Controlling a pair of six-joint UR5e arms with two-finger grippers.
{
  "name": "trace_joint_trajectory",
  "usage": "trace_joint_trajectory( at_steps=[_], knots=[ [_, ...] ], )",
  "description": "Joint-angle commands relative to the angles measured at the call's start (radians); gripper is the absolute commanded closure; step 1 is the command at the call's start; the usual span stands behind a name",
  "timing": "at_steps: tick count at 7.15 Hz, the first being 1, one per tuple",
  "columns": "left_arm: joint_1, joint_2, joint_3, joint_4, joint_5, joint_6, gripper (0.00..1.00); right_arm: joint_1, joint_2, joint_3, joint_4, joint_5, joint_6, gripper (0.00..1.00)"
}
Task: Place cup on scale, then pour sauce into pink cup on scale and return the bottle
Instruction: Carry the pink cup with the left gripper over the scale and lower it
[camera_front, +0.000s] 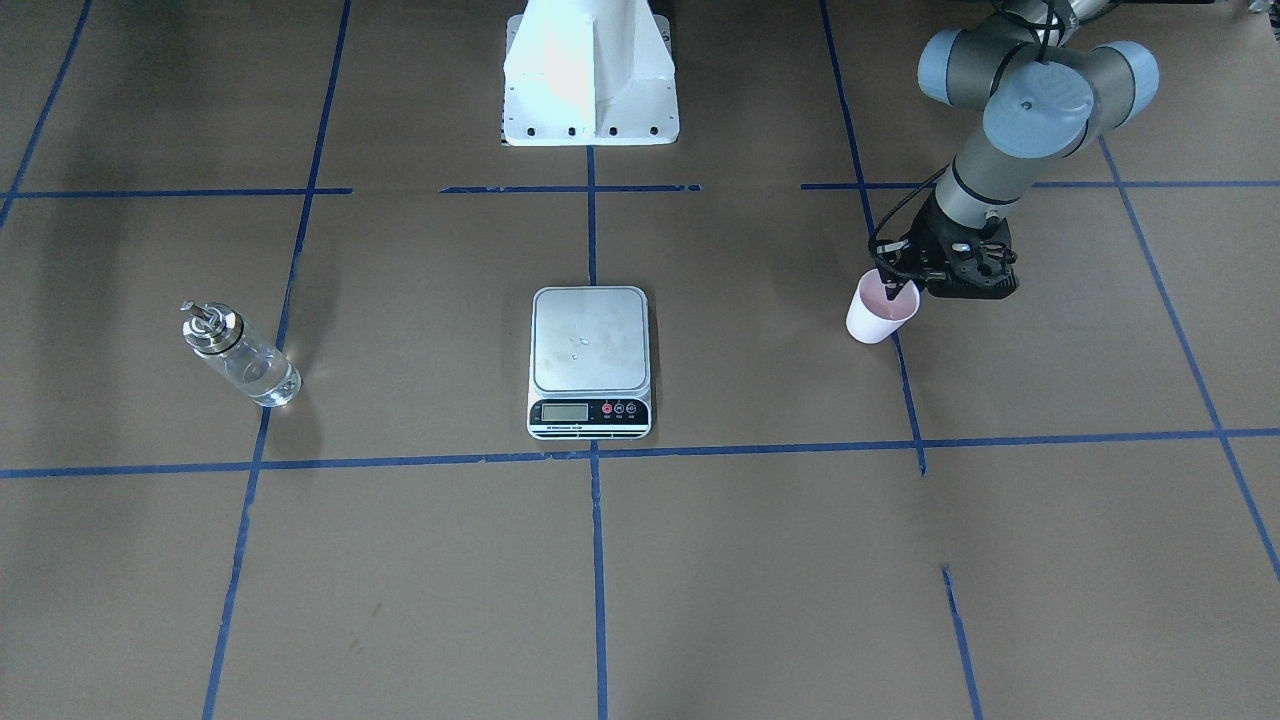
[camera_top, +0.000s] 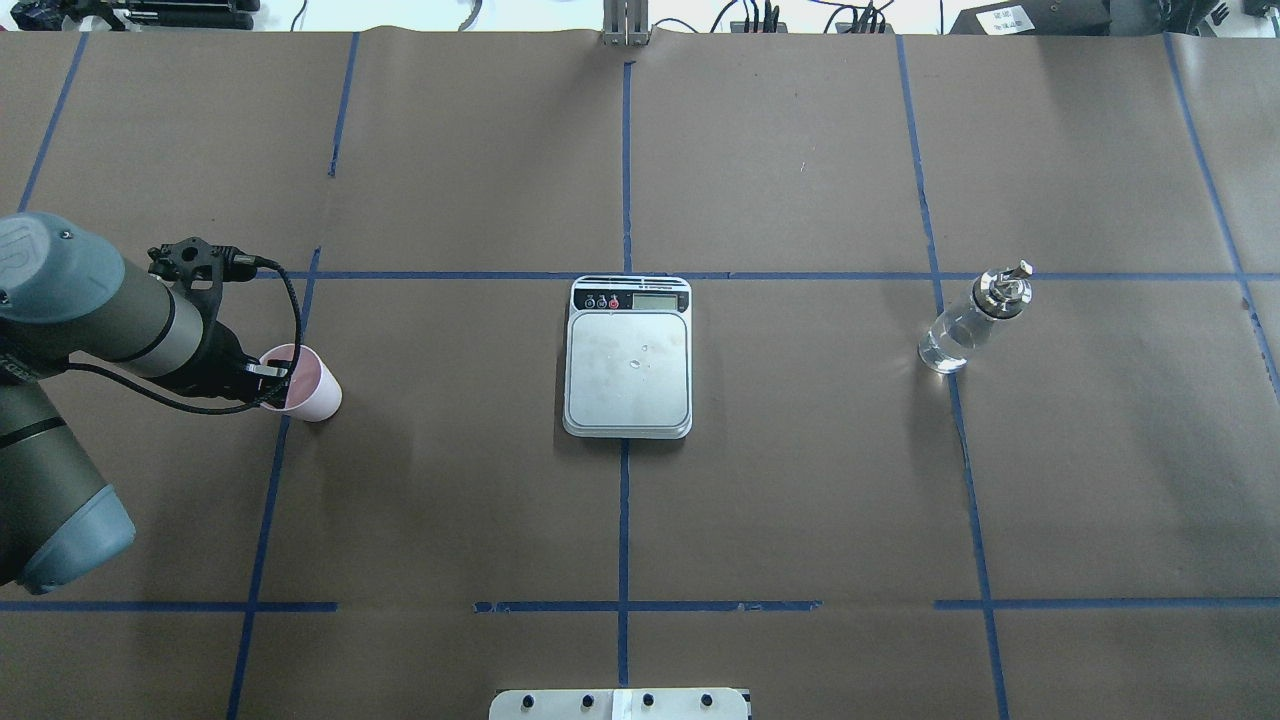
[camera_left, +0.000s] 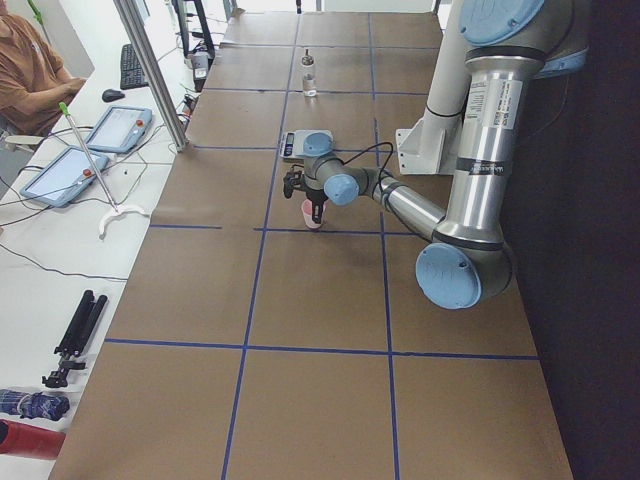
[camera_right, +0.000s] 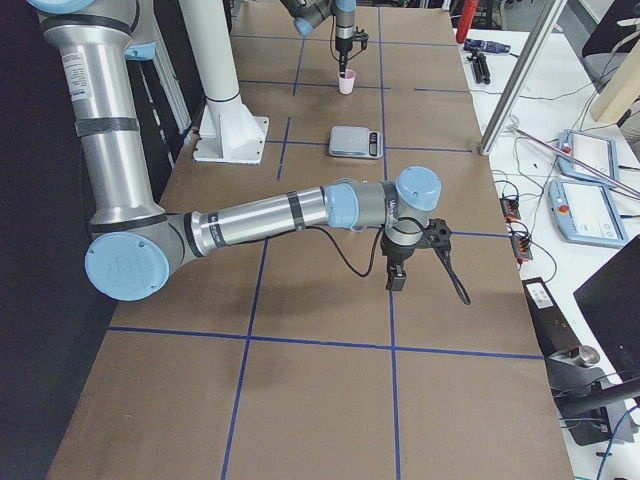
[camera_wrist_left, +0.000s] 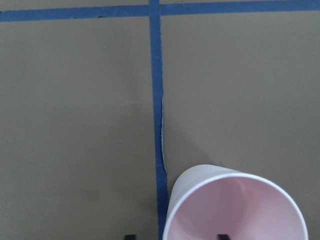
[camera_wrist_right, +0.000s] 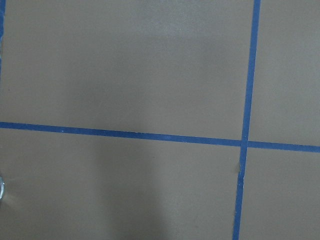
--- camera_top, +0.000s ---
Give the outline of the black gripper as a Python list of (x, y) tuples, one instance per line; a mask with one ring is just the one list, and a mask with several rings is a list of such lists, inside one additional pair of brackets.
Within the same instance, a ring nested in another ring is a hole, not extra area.
[(178, 395), (248, 404), (259, 397), (261, 378), (291, 374), (291, 363), (255, 363), (225, 325), (211, 325), (195, 355), (178, 369)]

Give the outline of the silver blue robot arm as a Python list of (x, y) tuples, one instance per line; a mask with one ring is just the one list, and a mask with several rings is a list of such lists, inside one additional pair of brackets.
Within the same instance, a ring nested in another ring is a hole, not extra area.
[(46, 211), (3, 218), (3, 583), (51, 594), (133, 543), (134, 521), (81, 441), (87, 421), (150, 401), (173, 414), (237, 416), (276, 406), (294, 356), (260, 360), (220, 318), (228, 284), (262, 272), (285, 287), (293, 340), (301, 300), (283, 265), (236, 246), (189, 237), (160, 243), (143, 263), (110, 240)]

